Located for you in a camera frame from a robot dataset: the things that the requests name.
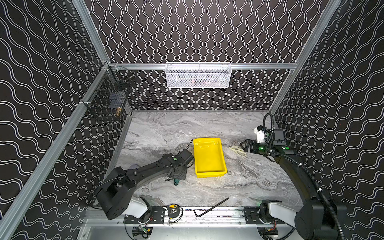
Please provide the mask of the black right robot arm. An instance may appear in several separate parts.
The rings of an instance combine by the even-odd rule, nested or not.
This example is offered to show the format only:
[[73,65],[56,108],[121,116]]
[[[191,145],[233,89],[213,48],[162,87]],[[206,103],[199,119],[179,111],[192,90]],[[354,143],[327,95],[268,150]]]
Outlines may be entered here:
[[269,146],[250,139],[241,142],[240,147],[246,153],[274,160],[291,179],[303,203],[299,210],[295,210],[278,200],[263,200],[259,208],[261,222],[269,224],[276,220],[283,221],[293,227],[304,240],[346,238],[343,230],[346,206],[326,195],[293,148],[284,141],[275,141]]

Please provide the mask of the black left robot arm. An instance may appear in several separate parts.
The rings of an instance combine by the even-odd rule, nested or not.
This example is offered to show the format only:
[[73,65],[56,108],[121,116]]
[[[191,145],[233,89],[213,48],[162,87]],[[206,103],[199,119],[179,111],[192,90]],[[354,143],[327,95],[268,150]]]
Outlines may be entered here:
[[143,167],[128,170],[116,167],[95,189],[96,199],[107,219],[113,220],[129,207],[136,189],[162,177],[167,182],[185,180],[188,164],[193,160],[193,154],[184,149],[176,155],[164,154],[158,161]]

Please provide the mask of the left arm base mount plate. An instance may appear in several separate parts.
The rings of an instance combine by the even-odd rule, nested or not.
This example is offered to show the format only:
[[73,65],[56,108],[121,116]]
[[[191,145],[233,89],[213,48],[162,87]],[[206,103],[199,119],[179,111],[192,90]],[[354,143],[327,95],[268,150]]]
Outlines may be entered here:
[[162,225],[165,220],[165,211],[163,207],[152,207],[140,218],[134,216],[126,215],[124,218],[124,224],[126,225],[146,225],[146,224],[155,224]]

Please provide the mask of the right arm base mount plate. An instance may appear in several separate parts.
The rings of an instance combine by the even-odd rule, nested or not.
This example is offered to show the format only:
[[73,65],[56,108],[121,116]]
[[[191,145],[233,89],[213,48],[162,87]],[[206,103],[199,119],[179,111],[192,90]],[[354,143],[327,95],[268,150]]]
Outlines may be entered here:
[[260,207],[245,207],[242,216],[246,220],[247,225],[285,225],[286,223],[280,219],[272,217],[267,210]]

